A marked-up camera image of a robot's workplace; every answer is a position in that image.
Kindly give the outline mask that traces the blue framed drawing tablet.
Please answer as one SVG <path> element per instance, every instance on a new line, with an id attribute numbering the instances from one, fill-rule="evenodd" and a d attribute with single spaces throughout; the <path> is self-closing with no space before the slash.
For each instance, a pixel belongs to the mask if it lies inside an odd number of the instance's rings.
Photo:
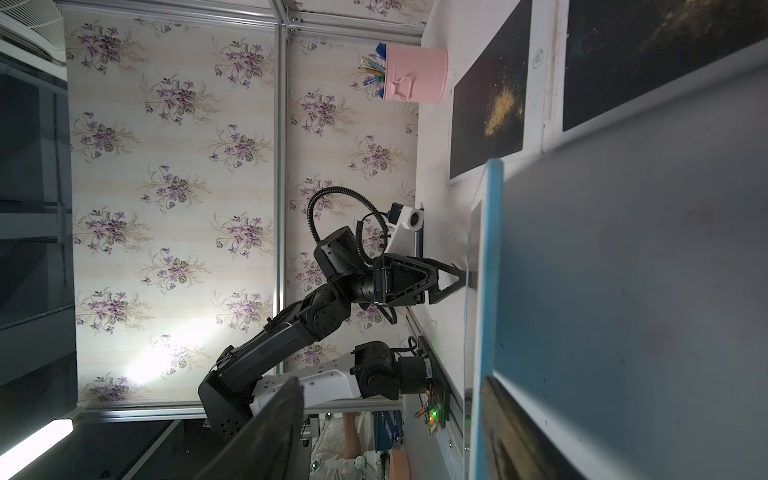
<path id="1" fill-rule="evenodd" d="M 495 372 L 589 479 L 767 475 L 767 70 L 504 185 Z"/>

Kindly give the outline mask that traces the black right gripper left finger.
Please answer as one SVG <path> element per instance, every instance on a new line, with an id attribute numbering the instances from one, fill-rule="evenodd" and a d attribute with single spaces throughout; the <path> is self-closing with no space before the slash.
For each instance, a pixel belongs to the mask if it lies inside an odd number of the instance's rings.
<path id="1" fill-rule="evenodd" d="M 297 470 L 303 418 L 302 388 L 292 377 L 195 477 L 292 479 Z"/>

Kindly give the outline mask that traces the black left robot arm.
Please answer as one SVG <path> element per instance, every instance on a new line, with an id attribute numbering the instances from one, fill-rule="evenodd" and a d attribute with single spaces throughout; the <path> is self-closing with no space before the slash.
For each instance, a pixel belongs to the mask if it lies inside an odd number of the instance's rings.
<path id="1" fill-rule="evenodd" d="M 438 303 L 466 284 L 465 271 L 428 259 L 383 254 L 366 264 L 348 227 L 314 250 L 325 284 L 268 320 L 248 342 L 227 347 L 198 387 L 213 431 L 230 440 L 277 394 L 291 376 L 298 379 L 307 407 L 339 399 L 384 397 L 433 391 L 441 375 L 422 347 L 412 356 L 383 341 L 356 346 L 336 359 L 290 374 L 271 370 L 296 352 L 334 333 L 353 305 L 377 307 L 396 323 L 396 308 Z"/>

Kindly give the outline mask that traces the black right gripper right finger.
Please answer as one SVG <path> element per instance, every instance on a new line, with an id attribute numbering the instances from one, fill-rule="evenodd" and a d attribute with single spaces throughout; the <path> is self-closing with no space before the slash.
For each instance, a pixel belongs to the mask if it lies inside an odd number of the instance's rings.
<path id="1" fill-rule="evenodd" d="M 481 422 L 489 479 L 581 479 L 583 475 L 501 382 L 483 379 Z"/>

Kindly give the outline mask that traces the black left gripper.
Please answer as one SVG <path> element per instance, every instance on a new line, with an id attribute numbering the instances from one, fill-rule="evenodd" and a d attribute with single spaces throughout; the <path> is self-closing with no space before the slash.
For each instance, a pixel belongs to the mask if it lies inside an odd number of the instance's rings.
<path id="1" fill-rule="evenodd" d="M 466 271 L 453 264 L 384 254 L 373 262 L 371 302 L 385 307 L 437 304 L 465 287 L 465 280 L 457 280 L 440 288 L 439 271 L 466 278 Z"/>

